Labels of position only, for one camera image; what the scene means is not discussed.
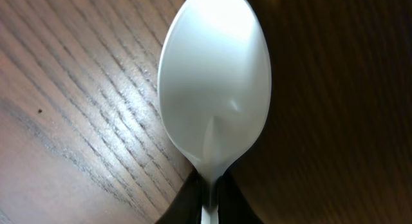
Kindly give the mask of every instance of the wooden surface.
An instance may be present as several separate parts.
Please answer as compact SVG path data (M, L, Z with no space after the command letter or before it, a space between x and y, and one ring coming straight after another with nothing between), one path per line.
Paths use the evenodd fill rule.
M190 164L157 67L184 0L0 0L0 223L153 223ZM411 223L412 0L249 0L272 104L232 167L265 223Z

